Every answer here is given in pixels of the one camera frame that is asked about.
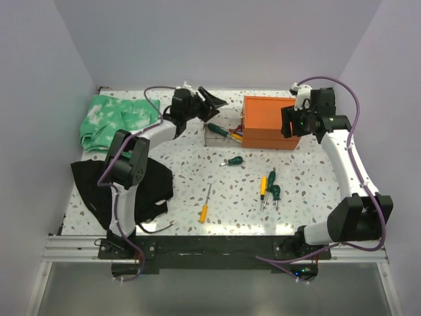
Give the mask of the clear drawer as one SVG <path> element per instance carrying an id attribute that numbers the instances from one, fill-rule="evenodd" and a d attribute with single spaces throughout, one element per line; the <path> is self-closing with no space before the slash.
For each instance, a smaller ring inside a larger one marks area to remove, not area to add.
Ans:
<path id="1" fill-rule="evenodd" d="M 241 147 L 241 109 L 221 109 L 204 125 L 204 145 L 207 147 Z"/>

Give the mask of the long green screwdriver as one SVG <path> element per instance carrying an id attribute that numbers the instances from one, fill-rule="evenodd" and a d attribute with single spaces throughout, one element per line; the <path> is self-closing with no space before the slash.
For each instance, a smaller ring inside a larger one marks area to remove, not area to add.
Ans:
<path id="1" fill-rule="evenodd" d="M 218 135 L 220 135 L 220 136 L 222 136 L 224 138 L 231 138 L 231 139 L 233 139 L 233 140 L 235 140 L 237 142 L 240 142 L 240 143 L 242 142 L 242 140 L 237 140 L 235 138 L 230 137 L 231 132 L 229 132 L 228 130 L 224 129 L 223 127 L 221 127 L 219 125 L 216 125 L 216 124 L 213 124 L 213 123 L 208 123 L 207 124 L 207 128 L 211 132 L 213 132 L 215 134 L 218 134 Z"/>

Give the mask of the orange drawer box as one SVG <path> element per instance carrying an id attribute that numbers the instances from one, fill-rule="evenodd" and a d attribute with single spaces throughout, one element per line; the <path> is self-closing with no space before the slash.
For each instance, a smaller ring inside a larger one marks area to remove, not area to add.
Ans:
<path id="1" fill-rule="evenodd" d="M 282 134 L 282 109 L 294 98 L 246 95 L 241 111 L 242 148 L 294 150 L 300 137 Z"/>

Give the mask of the yellow thin screwdriver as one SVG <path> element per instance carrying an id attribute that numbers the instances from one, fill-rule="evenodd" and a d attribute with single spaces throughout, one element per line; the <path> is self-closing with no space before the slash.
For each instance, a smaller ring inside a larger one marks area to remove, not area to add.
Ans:
<path id="1" fill-rule="evenodd" d="M 203 205 L 203 208 L 201 210 L 201 214 L 200 214 L 200 217 L 199 217 L 200 223 L 204 223 L 205 219 L 206 219 L 206 216 L 207 216 L 207 209 L 208 209 L 208 203 L 209 203 L 209 198 L 210 198 L 210 194 L 211 194 L 211 188 L 212 188 L 212 184 L 209 184 L 205 204 Z"/>
<path id="2" fill-rule="evenodd" d="M 239 135 L 239 134 L 236 134 L 236 133 L 231 133 L 230 134 L 230 137 L 235 138 L 237 140 L 242 140 L 243 139 L 243 136 L 242 135 Z"/>

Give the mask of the green orange-capped screwdriver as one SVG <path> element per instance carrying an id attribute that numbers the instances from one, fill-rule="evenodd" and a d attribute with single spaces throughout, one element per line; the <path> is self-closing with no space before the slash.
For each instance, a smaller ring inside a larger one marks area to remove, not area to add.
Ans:
<path id="1" fill-rule="evenodd" d="M 272 187 L 274 185 L 275 179 L 276 179 L 276 172 L 271 171 L 266 180 L 266 189 L 265 189 L 265 195 L 264 195 L 264 200 L 263 200 L 263 208 L 266 207 L 266 202 L 268 200 L 269 193 L 272 191 Z"/>

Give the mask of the yellow black screwdriver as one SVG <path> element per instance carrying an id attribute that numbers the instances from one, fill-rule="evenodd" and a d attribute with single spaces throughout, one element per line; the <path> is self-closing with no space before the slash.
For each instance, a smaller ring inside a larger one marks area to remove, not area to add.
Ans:
<path id="1" fill-rule="evenodd" d="M 263 176 L 261 179 L 260 185 L 260 210 L 264 209 L 264 199 L 266 196 L 266 187 L 267 187 L 267 177 Z"/>

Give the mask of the blue red screwdriver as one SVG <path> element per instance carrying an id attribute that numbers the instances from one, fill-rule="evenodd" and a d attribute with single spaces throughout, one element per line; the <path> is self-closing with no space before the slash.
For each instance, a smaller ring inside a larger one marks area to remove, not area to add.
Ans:
<path id="1" fill-rule="evenodd" d="M 238 125 L 236 128 L 230 128 L 229 131 L 231 133 L 236 133 L 236 132 L 242 133 L 242 125 Z"/>

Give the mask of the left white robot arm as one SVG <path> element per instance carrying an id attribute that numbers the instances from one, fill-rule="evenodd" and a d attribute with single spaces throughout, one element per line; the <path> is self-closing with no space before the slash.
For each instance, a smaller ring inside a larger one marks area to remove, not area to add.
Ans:
<path id="1" fill-rule="evenodd" d="M 136 191 L 147 170 L 149 150 L 178 138 L 187 121 L 198 118 L 208 122 L 220 112 L 219 108 L 228 104 L 202 86 L 193 90 L 185 85 L 173 91 L 171 104 L 158 112 L 156 123 L 134 132 L 116 131 L 104 161 L 105 170 L 97 182 L 98 186 L 112 190 L 107 240 L 114 243 L 112 248 L 121 258 L 136 252 Z"/>

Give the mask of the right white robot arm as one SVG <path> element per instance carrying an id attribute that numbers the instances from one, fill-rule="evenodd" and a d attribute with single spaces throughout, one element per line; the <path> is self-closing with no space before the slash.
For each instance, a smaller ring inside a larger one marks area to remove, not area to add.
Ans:
<path id="1" fill-rule="evenodd" d="M 295 255 L 306 259 L 316 246 L 331 243 L 379 240 L 383 244 L 393 201 L 380 193 L 366 172 L 349 119 L 336 113 L 334 90 L 294 84 L 290 92 L 295 104 L 282 109 L 282 134 L 285 138 L 316 137 L 330 160 L 341 197 L 324 222 L 298 229 Z"/>

